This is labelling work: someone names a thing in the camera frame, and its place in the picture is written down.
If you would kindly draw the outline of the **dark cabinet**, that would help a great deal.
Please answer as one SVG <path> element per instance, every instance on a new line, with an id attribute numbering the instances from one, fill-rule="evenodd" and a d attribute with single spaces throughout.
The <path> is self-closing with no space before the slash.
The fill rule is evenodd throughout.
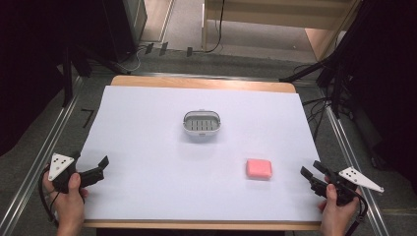
<path id="1" fill-rule="evenodd" d="M 137 51 L 148 19 L 144 0 L 101 0 L 116 62 Z"/>

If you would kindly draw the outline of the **light wooden shelf unit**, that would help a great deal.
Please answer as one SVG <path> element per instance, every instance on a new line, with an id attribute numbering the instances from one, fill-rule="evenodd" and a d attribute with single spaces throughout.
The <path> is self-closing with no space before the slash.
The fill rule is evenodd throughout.
<path id="1" fill-rule="evenodd" d="M 330 54 L 336 39 L 356 18 L 361 0 L 205 0 L 202 49 L 208 20 L 303 28 L 316 59 Z"/>

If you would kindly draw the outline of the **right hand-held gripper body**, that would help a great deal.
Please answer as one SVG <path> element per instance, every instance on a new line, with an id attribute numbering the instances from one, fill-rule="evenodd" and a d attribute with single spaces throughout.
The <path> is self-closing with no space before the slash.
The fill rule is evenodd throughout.
<path id="1" fill-rule="evenodd" d="M 322 173 L 328 177 L 329 181 L 336 188 L 336 204 L 338 206 L 345 206 L 349 204 L 355 198 L 358 186 L 365 187 L 379 193 L 383 193 L 385 191 L 383 187 L 353 167 L 347 167 L 341 171 L 332 171 L 329 168 L 324 168 Z"/>

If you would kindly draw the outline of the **black tripod stand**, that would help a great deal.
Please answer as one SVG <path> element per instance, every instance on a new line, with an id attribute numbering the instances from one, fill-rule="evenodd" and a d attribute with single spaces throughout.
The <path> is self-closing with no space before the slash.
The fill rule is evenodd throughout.
<path id="1" fill-rule="evenodd" d="M 342 90 L 342 80 L 347 77 L 341 53 L 334 51 L 327 58 L 287 78 L 279 79 L 281 83 L 293 83 L 313 72 L 321 69 L 316 83 L 320 88 L 327 88 L 333 82 L 330 107 L 336 118 L 339 118 L 339 104 Z"/>

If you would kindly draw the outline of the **pink soap bar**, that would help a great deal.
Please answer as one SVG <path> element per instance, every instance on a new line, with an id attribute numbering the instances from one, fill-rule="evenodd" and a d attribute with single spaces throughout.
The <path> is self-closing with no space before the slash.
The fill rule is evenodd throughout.
<path id="1" fill-rule="evenodd" d="M 272 176 L 271 162 L 265 159 L 248 159 L 246 175 L 250 178 L 269 179 Z"/>

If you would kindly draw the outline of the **person's left hand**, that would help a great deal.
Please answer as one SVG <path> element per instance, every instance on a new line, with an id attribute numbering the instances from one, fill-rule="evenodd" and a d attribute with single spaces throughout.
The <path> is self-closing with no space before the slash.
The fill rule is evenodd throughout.
<path id="1" fill-rule="evenodd" d="M 42 184 L 49 196 L 54 200 L 53 207 L 58 215 L 58 229 L 56 236 L 79 236 L 85 222 L 85 203 L 83 197 L 88 195 L 87 190 L 81 190 L 81 176 L 73 173 L 69 179 L 67 194 L 54 190 L 48 180 L 49 172 L 43 174 Z"/>

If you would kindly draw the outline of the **white table sheet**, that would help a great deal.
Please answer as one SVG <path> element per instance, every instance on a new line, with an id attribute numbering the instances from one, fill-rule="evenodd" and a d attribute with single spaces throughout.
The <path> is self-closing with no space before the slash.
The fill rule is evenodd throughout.
<path id="1" fill-rule="evenodd" d="M 211 110 L 213 136 L 183 118 Z M 108 86 L 77 163 L 104 179 L 89 189 L 88 220 L 318 221 L 319 197 L 301 175 L 318 154 L 296 93 Z M 271 162 L 269 179 L 246 175 Z"/>

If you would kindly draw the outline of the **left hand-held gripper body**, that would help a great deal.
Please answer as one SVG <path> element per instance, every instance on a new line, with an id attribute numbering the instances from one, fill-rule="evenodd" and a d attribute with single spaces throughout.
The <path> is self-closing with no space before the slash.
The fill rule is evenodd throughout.
<path id="1" fill-rule="evenodd" d="M 69 193 L 69 180 L 74 173 L 78 173 L 77 160 L 76 157 L 59 153 L 52 154 L 47 179 L 52 183 L 56 192 Z"/>

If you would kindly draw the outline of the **person's right hand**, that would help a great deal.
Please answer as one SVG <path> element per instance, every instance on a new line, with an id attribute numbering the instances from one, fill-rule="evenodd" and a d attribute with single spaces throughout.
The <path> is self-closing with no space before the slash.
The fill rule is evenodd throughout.
<path id="1" fill-rule="evenodd" d="M 356 212 L 359 199 L 355 197 L 345 206 L 339 206 L 337 192 L 333 184 L 327 185 L 327 198 L 318 204 L 322 213 L 320 232 L 323 236 L 344 236 L 346 227 Z"/>

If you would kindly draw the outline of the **metal floor rail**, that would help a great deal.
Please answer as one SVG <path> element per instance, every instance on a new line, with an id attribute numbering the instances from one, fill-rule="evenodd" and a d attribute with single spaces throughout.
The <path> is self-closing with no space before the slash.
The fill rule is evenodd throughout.
<path id="1" fill-rule="evenodd" d="M 39 152 L 37 153 L 29 172 L 27 173 L 16 195 L 12 198 L 7 211 L 0 222 L 0 236 L 12 235 L 12 232 L 26 207 L 31 194 L 37 185 L 37 180 L 41 175 L 43 166 L 51 157 L 51 154 L 74 110 L 84 83 L 85 80 L 82 77 L 77 76 L 75 78 L 72 85 L 73 97 L 69 100 L 69 103 L 65 107 L 60 109 L 60 112 Z"/>
<path id="2" fill-rule="evenodd" d="M 346 136 L 344 128 L 340 120 L 334 115 L 331 104 L 326 102 L 326 114 L 329 122 L 335 133 L 338 144 L 341 148 L 344 161 L 348 167 L 352 167 L 357 171 L 361 171 L 360 164 L 353 151 L 351 144 Z M 389 236 L 387 225 L 384 221 L 382 212 L 374 198 L 374 191 L 367 187 L 360 187 L 359 190 L 362 193 L 362 198 L 367 203 L 368 207 L 362 206 L 362 210 L 365 211 L 364 217 L 367 218 L 368 223 L 371 225 L 376 236 Z"/>

